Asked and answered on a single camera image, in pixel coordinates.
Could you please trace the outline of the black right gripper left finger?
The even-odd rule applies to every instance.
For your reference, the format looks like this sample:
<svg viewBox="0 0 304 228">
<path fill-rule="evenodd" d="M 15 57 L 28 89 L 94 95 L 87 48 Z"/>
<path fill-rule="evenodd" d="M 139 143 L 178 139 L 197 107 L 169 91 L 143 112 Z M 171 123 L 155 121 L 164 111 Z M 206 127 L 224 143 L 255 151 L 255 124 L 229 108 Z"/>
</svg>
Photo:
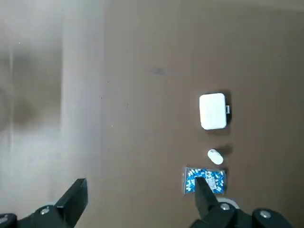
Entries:
<svg viewBox="0 0 304 228">
<path fill-rule="evenodd" d="M 18 219 L 13 213 L 0 215 L 2 228 L 73 228 L 88 204 L 87 179 L 77 179 L 54 205 L 45 205 Z"/>
</svg>

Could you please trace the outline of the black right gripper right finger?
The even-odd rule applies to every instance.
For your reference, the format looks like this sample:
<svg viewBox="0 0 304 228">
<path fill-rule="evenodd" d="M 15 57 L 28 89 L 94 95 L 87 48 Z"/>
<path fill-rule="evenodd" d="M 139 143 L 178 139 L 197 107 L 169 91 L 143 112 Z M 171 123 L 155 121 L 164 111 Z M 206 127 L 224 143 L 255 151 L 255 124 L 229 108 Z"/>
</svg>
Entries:
<svg viewBox="0 0 304 228">
<path fill-rule="evenodd" d="M 291 223 L 280 213 L 257 208 L 245 213 L 228 198 L 217 198 L 204 178 L 195 179 L 195 204 L 200 219 L 192 228 L 291 228 Z"/>
</svg>

